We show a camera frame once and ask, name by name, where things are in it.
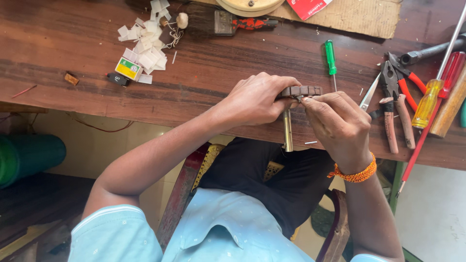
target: person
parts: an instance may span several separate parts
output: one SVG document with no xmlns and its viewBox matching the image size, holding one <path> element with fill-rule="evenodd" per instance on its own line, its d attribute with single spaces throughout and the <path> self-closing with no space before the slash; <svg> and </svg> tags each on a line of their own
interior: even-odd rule
<svg viewBox="0 0 466 262">
<path fill-rule="evenodd" d="M 404 261 L 394 217 L 377 177 L 371 176 L 375 170 L 368 173 L 375 163 L 369 151 L 370 117 L 341 91 L 301 99 L 326 152 L 305 150 L 270 183 L 262 182 L 263 173 L 281 154 L 279 145 L 243 138 L 231 142 L 201 179 L 162 253 L 138 208 L 139 195 L 213 136 L 273 122 L 298 106 L 297 99 L 275 99 L 296 85 L 301 84 L 293 77 L 264 72 L 241 80 L 205 113 L 111 163 L 95 181 L 82 221 L 72 231 L 69 261 L 313 261 L 289 236 L 328 188 L 330 171 L 347 180 L 351 261 Z"/>
</svg>

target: chair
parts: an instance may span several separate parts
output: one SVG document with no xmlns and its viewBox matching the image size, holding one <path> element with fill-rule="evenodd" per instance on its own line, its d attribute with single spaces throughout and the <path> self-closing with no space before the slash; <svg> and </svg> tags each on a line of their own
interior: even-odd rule
<svg viewBox="0 0 466 262">
<path fill-rule="evenodd" d="M 193 197 L 193 190 L 199 185 L 202 175 L 209 169 L 223 148 L 225 148 L 224 145 L 212 145 L 207 142 L 186 158 L 156 233 L 163 251 L 165 251 L 190 198 Z M 283 167 L 283 165 L 271 161 L 264 174 L 264 181 L 272 178 Z M 335 218 L 316 262 L 337 262 L 350 236 L 346 197 L 344 192 L 336 189 L 327 190 L 326 195 L 332 199 L 335 207 Z M 299 227 L 290 238 L 291 241 L 295 240 L 298 231 Z"/>
</svg>

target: scissor blade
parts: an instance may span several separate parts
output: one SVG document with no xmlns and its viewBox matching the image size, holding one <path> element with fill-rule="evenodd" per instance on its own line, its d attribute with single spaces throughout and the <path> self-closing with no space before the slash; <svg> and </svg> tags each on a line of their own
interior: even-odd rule
<svg viewBox="0 0 466 262">
<path fill-rule="evenodd" d="M 374 95 L 374 91 L 376 90 L 379 78 L 380 78 L 380 73 L 377 75 L 377 78 L 374 80 L 374 82 L 369 88 L 369 91 L 367 91 L 361 104 L 359 105 L 359 107 L 362 108 L 364 111 L 367 111 L 367 108 L 369 107 L 370 100 L 372 99 L 372 95 Z"/>
</svg>

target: red screwdriver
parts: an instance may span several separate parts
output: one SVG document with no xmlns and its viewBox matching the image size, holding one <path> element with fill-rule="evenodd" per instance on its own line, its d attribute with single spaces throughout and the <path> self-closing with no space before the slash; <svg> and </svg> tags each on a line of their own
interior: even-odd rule
<svg viewBox="0 0 466 262">
<path fill-rule="evenodd" d="M 427 134 L 429 133 L 429 130 L 431 128 L 431 125 L 433 123 L 433 120 L 435 118 L 435 115 L 437 114 L 437 111 L 439 110 L 440 104 L 442 102 L 442 99 L 448 98 L 448 95 L 450 93 L 451 87 L 453 87 L 456 83 L 456 80 L 458 79 L 458 76 L 461 72 L 461 68 L 463 67 L 463 63 L 465 61 L 466 54 L 464 52 L 454 52 L 450 55 L 448 58 L 448 62 L 445 67 L 445 71 L 443 71 L 441 79 L 445 81 L 445 84 L 440 90 L 439 95 L 437 97 L 437 104 L 435 105 L 435 109 L 432 113 L 432 116 L 429 120 L 429 124 L 422 130 L 421 137 L 419 138 L 419 141 L 416 145 L 416 148 L 414 149 L 414 152 L 409 159 L 408 166 L 406 167 L 403 176 L 401 178 L 401 185 L 398 189 L 396 198 L 400 195 L 401 191 L 403 190 L 403 186 L 405 182 L 408 180 L 408 177 L 411 173 L 411 170 L 414 166 L 414 163 L 418 159 L 419 152 L 421 151 L 422 145 L 424 144 L 425 138 L 427 137 Z"/>
</svg>

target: cotton ball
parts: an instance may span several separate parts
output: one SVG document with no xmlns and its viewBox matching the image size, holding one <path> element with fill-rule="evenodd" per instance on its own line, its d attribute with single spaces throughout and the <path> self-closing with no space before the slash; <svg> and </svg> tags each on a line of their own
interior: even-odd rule
<svg viewBox="0 0 466 262">
<path fill-rule="evenodd" d="M 179 13 L 176 18 L 176 24 L 180 29 L 185 29 L 188 27 L 188 15 L 186 13 Z"/>
</svg>

